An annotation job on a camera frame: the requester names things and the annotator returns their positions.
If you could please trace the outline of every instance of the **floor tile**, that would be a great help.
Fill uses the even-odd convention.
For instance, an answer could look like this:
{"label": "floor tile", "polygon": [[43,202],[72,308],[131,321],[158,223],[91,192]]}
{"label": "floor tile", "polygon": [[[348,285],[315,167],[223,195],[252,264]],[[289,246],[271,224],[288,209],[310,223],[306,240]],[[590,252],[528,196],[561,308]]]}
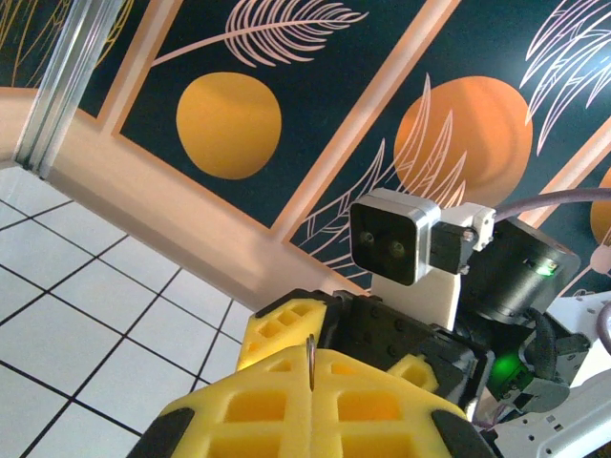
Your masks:
{"label": "floor tile", "polygon": [[201,377],[213,384],[233,374],[236,371],[239,355],[240,344],[219,334],[208,357],[208,361],[206,361],[206,365],[203,367]]}
{"label": "floor tile", "polygon": [[155,291],[165,286],[179,268],[157,251],[131,237],[101,258]]}
{"label": "floor tile", "polygon": [[221,291],[181,270],[163,292],[163,297],[177,303],[215,327],[219,327],[231,299]]}
{"label": "floor tile", "polygon": [[25,218],[25,215],[0,202],[0,229]]}
{"label": "floor tile", "polygon": [[130,332],[130,338],[197,373],[216,330],[164,299],[157,300]]}
{"label": "floor tile", "polygon": [[53,293],[120,332],[125,332],[155,298],[154,292],[99,260],[61,283]]}
{"label": "floor tile", "polygon": [[252,314],[253,311],[244,307],[241,303],[236,301],[231,302],[227,318],[225,318],[222,324],[222,332],[241,342],[244,337],[246,325],[248,324],[248,319]]}
{"label": "floor tile", "polygon": [[207,386],[208,384],[204,380],[198,380],[198,382],[195,384],[195,390],[206,388]]}
{"label": "floor tile", "polygon": [[36,220],[95,255],[125,235],[113,224],[76,202],[45,213]]}
{"label": "floor tile", "polygon": [[15,458],[66,404],[66,399],[3,366],[0,386],[0,456]]}
{"label": "floor tile", "polygon": [[124,341],[78,400],[143,432],[166,405],[188,392],[192,383],[193,376]]}
{"label": "floor tile", "polygon": [[137,440],[134,433],[71,404],[28,458],[123,457]]}
{"label": "floor tile", "polygon": [[42,290],[0,267],[0,322],[40,293]]}
{"label": "floor tile", "polygon": [[118,339],[114,331],[45,296],[0,327],[0,359],[72,394]]}
{"label": "floor tile", "polygon": [[20,167],[0,170],[0,199],[30,216],[70,200]]}
{"label": "floor tile", "polygon": [[92,257],[34,221],[0,231],[0,264],[49,288]]}

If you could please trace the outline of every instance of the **yellow foam padding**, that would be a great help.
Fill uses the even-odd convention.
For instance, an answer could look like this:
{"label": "yellow foam padding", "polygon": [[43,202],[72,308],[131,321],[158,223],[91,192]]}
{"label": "yellow foam padding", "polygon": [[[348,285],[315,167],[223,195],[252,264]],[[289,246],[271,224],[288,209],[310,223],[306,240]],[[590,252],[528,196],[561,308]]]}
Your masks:
{"label": "yellow foam padding", "polygon": [[314,335],[318,342],[327,306],[314,299],[292,299],[267,315],[248,320],[238,370],[267,358],[280,350],[303,344]]}
{"label": "yellow foam padding", "polygon": [[451,458],[431,413],[458,406],[333,350],[315,374],[313,458]]}
{"label": "yellow foam padding", "polygon": [[407,355],[387,372],[426,389],[430,393],[434,393],[439,388],[435,373],[432,371],[432,367],[424,361],[423,355]]}
{"label": "yellow foam padding", "polygon": [[303,345],[178,399],[161,415],[196,412],[172,458],[308,458],[311,405]]}
{"label": "yellow foam padding", "polygon": [[333,350],[294,346],[166,407],[195,410],[172,458],[450,458],[431,417],[452,403]]}

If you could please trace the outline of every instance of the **gray cable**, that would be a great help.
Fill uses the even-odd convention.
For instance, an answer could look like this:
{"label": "gray cable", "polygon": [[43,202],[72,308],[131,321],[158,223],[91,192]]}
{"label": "gray cable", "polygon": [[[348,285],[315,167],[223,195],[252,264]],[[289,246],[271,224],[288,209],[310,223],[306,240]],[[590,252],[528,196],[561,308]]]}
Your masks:
{"label": "gray cable", "polygon": [[602,308],[596,319],[596,332],[607,353],[611,355],[611,301]]}
{"label": "gray cable", "polygon": [[509,217],[519,215],[522,212],[540,207],[561,205],[562,203],[593,202],[595,200],[611,200],[611,188],[569,189],[505,203],[496,207],[495,222],[503,221]]}

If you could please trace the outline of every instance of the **metal hook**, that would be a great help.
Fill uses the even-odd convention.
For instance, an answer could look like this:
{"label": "metal hook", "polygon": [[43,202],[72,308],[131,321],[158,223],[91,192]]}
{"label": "metal hook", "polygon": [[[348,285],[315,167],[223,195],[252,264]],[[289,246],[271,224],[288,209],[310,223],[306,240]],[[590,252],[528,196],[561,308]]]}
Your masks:
{"label": "metal hook", "polygon": [[307,356],[307,370],[309,372],[309,389],[314,391],[314,364],[316,357],[316,343],[314,336],[310,334],[305,340],[305,353]]}

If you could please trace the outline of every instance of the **screw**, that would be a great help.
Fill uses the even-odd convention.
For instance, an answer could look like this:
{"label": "screw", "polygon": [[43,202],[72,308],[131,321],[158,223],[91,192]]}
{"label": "screw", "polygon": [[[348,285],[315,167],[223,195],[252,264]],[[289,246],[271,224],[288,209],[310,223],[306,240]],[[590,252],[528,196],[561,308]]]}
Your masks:
{"label": "screw", "polygon": [[390,244],[390,255],[393,258],[403,258],[405,256],[405,247],[398,241]]}
{"label": "screw", "polygon": [[466,242],[474,241],[475,234],[471,229],[465,229],[465,232],[462,233],[462,239]]}
{"label": "screw", "polygon": [[367,232],[364,231],[361,233],[360,236],[361,242],[363,242],[365,245],[373,245],[373,234],[371,232]]}

